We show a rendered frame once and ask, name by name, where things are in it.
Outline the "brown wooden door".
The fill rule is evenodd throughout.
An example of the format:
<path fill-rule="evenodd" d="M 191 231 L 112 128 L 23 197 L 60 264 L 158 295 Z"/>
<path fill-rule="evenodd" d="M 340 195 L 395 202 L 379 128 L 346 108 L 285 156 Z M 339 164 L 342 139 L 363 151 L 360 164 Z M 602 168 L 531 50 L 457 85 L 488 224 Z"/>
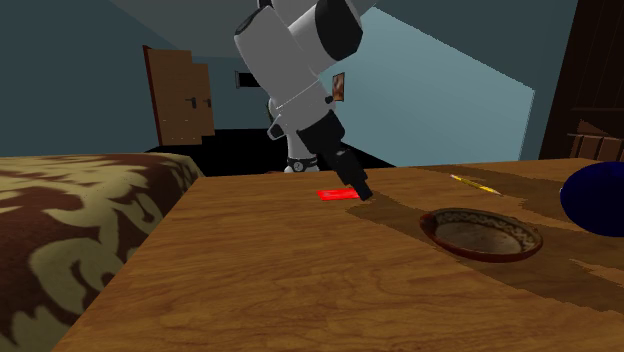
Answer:
<path fill-rule="evenodd" d="M 143 46 L 160 146 L 201 145 L 215 135 L 207 64 L 194 63 L 189 50 Z"/>

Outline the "dark wall picture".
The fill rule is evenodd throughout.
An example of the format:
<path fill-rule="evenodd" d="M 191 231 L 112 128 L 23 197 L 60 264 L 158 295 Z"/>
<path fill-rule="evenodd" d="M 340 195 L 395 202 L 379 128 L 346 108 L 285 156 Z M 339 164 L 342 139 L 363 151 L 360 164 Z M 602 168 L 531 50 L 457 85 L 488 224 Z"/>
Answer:
<path fill-rule="evenodd" d="M 236 71 L 234 75 L 235 75 L 235 86 L 237 89 L 259 87 L 259 83 L 256 81 L 252 73 Z"/>

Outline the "black robot stand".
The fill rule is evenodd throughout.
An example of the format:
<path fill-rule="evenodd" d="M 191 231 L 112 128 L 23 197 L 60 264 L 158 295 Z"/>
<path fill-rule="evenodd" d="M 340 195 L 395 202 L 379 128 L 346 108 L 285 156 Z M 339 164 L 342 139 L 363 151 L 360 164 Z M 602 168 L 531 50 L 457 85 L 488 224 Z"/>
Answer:
<path fill-rule="evenodd" d="M 220 129 L 204 136 L 201 145 L 158 146 L 150 152 L 189 156 L 208 177 L 283 172 L 287 166 L 286 138 L 273 141 L 265 129 Z"/>

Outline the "bed with brown patterned cover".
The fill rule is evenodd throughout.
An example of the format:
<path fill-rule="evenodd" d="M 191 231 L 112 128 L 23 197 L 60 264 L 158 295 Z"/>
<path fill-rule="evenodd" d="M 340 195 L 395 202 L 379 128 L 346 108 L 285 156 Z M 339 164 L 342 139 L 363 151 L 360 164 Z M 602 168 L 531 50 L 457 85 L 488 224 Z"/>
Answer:
<path fill-rule="evenodd" d="M 170 153 L 0 158 L 0 352 L 51 352 L 202 175 Z"/>

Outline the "brown patterned shallow bowl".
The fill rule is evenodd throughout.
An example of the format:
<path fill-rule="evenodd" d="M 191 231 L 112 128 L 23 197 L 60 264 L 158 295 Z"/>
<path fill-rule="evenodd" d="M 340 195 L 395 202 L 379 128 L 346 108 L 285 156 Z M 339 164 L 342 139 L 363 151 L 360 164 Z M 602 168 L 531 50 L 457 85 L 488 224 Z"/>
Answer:
<path fill-rule="evenodd" d="M 437 209 L 422 215 L 419 225 L 445 250 L 481 262 L 521 261 L 544 243 L 536 229 L 517 218 L 477 209 Z"/>

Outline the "dark brown wooden shelf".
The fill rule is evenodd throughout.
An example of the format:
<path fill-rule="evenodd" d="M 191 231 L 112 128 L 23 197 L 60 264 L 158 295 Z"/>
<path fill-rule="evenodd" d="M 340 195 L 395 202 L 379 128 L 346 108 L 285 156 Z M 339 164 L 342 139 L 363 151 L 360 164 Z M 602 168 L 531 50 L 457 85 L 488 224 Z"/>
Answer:
<path fill-rule="evenodd" d="M 578 0 L 539 157 L 624 161 L 624 0 Z"/>

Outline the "dark blue round object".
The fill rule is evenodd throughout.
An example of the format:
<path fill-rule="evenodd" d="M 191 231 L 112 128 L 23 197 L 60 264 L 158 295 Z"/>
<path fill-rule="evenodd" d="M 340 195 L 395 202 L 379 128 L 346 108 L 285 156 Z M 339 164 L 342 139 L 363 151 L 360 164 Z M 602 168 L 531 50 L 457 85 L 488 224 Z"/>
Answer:
<path fill-rule="evenodd" d="M 583 167 L 559 192 L 567 217 L 591 233 L 624 238 L 624 162 Z"/>

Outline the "flat red card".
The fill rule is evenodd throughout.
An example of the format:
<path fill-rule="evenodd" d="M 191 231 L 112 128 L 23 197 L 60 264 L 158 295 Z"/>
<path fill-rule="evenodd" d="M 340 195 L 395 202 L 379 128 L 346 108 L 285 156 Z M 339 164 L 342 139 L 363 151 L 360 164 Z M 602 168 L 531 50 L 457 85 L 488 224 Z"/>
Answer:
<path fill-rule="evenodd" d="M 359 199 L 358 193 L 353 188 L 318 190 L 317 195 L 322 201 Z"/>

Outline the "yellow pencil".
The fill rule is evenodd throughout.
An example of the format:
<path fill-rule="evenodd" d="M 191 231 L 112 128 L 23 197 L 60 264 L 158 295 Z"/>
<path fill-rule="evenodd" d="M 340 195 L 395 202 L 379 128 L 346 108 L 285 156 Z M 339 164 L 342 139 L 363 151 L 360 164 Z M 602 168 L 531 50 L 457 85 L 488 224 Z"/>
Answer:
<path fill-rule="evenodd" d="M 465 179 L 465 178 L 461 178 L 461 177 L 456 176 L 454 174 L 451 174 L 450 177 L 452 179 L 456 180 L 456 181 L 459 181 L 461 183 L 469 185 L 469 186 L 471 186 L 473 188 L 480 189 L 480 190 L 483 190 L 483 191 L 486 191 L 486 192 L 489 192 L 489 193 L 492 193 L 492 194 L 495 194 L 495 195 L 498 195 L 498 196 L 502 196 L 502 194 L 499 191 L 497 191 L 497 190 L 495 190 L 495 189 L 493 189 L 491 187 L 479 184 L 477 182 L 474 182 L 474 181 L 471 181 L 471 180 L 468 180 L 468 179 Z"/>

